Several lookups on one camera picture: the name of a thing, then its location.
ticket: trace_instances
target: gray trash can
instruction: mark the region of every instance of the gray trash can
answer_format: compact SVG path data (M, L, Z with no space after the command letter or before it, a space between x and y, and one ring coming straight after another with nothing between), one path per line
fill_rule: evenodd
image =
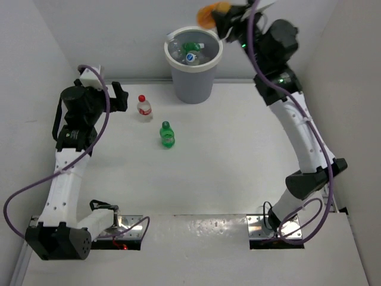
M207 100L213 87L217 64L222 58L223 44L217 34L200 27L184 27L172 33L175 39L185 43L203 43L202 53L211 60L199 66L188 66L174 60L164 44L165 57L171 65L176 96L185 103L197 104Z

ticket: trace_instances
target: bottle label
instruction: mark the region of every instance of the bottle label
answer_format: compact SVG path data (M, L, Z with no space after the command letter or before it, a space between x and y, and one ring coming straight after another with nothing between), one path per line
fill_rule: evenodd
M139 108L139 113L140 114L143 114L143 115L149 115L150 113L152 112L152 109L150 108L149 110L142 110L141 108Z
M171 138L164 138L165 143L172 143L174 141L174 137Z

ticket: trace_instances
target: black cable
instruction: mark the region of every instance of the black cable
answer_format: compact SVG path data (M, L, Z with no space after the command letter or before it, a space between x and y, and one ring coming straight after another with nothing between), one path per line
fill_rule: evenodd
M268 204L268 205L270 206L270 209L273 208L273 205L271 204L271 202L269 202L269 201L265 201L265 202L263 203L263 224L264 224L264 226L265 226L269 231L272 231L273 229L272 229L272 228L269 228L269 227L267 226L267 222L266 222L266 204Z

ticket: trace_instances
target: white floor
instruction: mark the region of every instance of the white floor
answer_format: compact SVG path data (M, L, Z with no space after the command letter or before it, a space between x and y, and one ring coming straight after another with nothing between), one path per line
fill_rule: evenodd
M118 204L125 215L151 215L142 250L91 251L85 261L66 262L33 253L24 286L367 285L344 214L331 214L304 250L249 250L244 214L275 203L285 177L299 169L252 83L215 84L200 105L181 103L171 84L123 88L129 109L110 115L93 151L78 220L90 213L91 199ZM150 123L137 121L140 94L152 104ZM176 137L170 150L160 144L165 120ZM315 210L301 212L301 221Z

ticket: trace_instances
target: orange object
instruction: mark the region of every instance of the orange object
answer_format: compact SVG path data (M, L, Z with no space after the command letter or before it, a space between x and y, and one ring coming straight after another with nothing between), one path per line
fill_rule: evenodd
M228 2L217 2L212 5L201 8L196 16L197 23L200 27L205 29L212 29L216 26L216 23L212 17L212 11L216 10L222 13L227 13L231 8L231 4Z

